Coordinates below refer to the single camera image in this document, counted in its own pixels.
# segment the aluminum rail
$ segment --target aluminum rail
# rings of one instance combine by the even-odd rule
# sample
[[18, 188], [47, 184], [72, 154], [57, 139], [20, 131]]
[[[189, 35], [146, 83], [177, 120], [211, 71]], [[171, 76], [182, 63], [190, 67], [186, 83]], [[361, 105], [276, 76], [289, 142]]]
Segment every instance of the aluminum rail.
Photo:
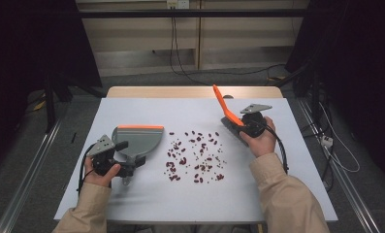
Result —
[[[310, 116], [311, 109], [308, 106], [308, 104], [299, 100], [299, 104], [301, 106], [301, 109], [305, 115], [306, 120], [311, 125], [312, 131], [314, 134], [318, 133], [318, 129], [316, 128], [315, 124], [313, 123], [312, 117]], [[321, 146], [323, 151], [325, 152], [325, 156], [328, 159], [329, 156], [333, 156], [335, 159], [337, 159], [337, 156], [335, 154], [331, 154], [329, 150], [326, 147]], [[352, 181], [349, 179], [349, 176], [347, 173], [337, 166], [337, 164], [334, 162], [333, 159], [331, 159], [331, 167], [334, 171], [334, 174], [337, 176], [337, 180], [340, 183], [340, 186], [343, 189], [343, 192], [345, 193], [347, 199], [349, 200], [353, 210], [355, 211], [355, 214], [359, 221], [361, 222], [362, 226], [365, 229], [365, 232], [368, 233], [380, 233], [380, 229], [377, 226], [374, 217], [372, 216], [367, 204], [359, 194], [356, 187], [353, 185]]]
[[43, 141], [35, 153], [35, 157], [32, 160], [31, 165], [28, 168], [22, 182], [17, 188], [13, 198], [10, 201], [7, 209], [0, 219], [0, 233], [9, 233], [13, 230], [17, 217], [22, 210], [23, 205], [29, 195], [29, 191], [32, 188], [34, 181], [37, 179], [39, 171], [45, 162], [50, 146], [56, 137], [59, 130], [62, 119], [65, 117], [68, 110], [68, 105], [63, 105], [60, 110], [59, 118], [53, 125], [52, 129], [44, 136]]

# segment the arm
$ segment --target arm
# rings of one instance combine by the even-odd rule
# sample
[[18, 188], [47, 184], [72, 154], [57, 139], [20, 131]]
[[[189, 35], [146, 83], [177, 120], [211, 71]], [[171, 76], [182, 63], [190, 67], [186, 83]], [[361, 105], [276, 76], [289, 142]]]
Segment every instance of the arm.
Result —
[[[107, 232], [105, 211], [111, 195], [108, 186], [119, 169], [120, 165], [114, 165], [104, 177], [90, 172], [83, 183], [77, 206], [65, 213], [52, 233]], [[86, 158], [85, 172], [91, 170], [92, 161]]]
[[[266, 117], [274, 130], [273, 122]], [[288, 176], [274, 153], [275, 138], [265, 131], [258, 138], [241, 137], [256, 159], [250, 170], [260, 191], [262, 210], [270, 232], [329, 232], [319, 202], [299, 179]]]

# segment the finger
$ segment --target finger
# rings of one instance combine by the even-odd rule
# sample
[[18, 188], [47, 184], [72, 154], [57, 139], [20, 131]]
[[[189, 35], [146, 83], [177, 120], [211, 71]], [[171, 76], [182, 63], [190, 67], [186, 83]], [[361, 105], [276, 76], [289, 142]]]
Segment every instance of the finger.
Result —
[[241, 131], [240, 132], [241, 138], [246, 141], [249, 144], [249, 141], [252, 139], [249, 135], [247, 135], [245, 132]]
[[266, 120], [266, 122], [267, 122], [267, 125], [268, 125], [271, 129], [273, 129], [273, 131], [274, 131], [273, 120], [272, 120], [271, 118], [269, 118], [268, 116], [265, 116], [265, 120]]
[[104, 176], [104, 179], [106, 181], [108, 181], [108, 183], [116, 176], [116, 174], [119, 172], [120, 170], [120, 165], [119, 164], [114, 164], [110, 171], [108, 171], [107, 174], [105, 174]]
[[90, 157], [86, 157], [85, 159], [85, 173], [92, 171], [92, 159]]

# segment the electrical outlet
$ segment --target electrical outlet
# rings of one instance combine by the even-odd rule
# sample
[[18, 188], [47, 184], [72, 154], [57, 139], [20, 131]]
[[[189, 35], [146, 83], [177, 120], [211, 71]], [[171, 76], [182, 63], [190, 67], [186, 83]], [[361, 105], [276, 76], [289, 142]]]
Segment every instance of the electrical outlet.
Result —
[[330, 148], [334, 144], [334, 139], [328, 136], [322, 136], [321, 145]]
[[177, 0], [167, 0], [168, 9], [177, 9]]
[[189, 9], [189, 0], [178, 0], [177, 9]]

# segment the hand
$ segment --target hand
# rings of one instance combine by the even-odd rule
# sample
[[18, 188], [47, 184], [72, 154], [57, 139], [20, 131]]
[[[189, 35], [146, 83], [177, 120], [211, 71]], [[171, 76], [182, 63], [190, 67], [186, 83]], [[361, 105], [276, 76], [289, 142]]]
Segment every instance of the hand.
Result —
[[[85, 174], [88, 173], [89, 171], [92, 171], [92, 170], [93, 170], [92, 159], [90, 159], [89, 157], [86, 157], [86, 159], [85, 159]], [[120, 170], [120, 165], [114, 164], [111, 167], [110, 171], [108, 171], [108, 173], [105, 174], [105, 176], [100, 176], [100, 175], [96, 174], [95, 171], [92, 171], [91, 173], [89, 173], [86, 176], [85, 182], [107, 187], [110, 185], [112, 178], [114, 178], [116, 176], [116, 174], [119, 172], [119, 170]]]
[[[265, 120], [267, 121], [267, 125], [274, 131], [274, 124], [272, 119], [265, 116]], [[253, 155], [255, 155], [255, 157], [260, 157], [264, 154], [274, 152], [276, 138], [268, 130], [265, 130], [257, 138], [251, 138], [249, 135], [245, 134], [242, 131], [240, 132], [240, 136], [243, 138], [244, 141], [247, 142], [250, 147], [250, 150], [252, 151]]]

